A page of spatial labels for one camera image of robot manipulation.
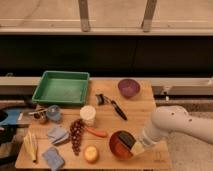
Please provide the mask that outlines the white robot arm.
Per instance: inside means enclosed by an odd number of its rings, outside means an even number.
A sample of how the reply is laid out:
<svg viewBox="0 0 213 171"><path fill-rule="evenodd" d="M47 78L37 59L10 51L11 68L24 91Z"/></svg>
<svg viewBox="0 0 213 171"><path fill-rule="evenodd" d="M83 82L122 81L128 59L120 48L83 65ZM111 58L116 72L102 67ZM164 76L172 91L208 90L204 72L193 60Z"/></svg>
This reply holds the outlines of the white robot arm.
<svg viewBox="0 0 213 171"><path fill-rule="evenodd" d="M182 106L157 107L131 147L131 153L134 156L142 154L172 132L213 144L213 119L191 116Z"/></svg>

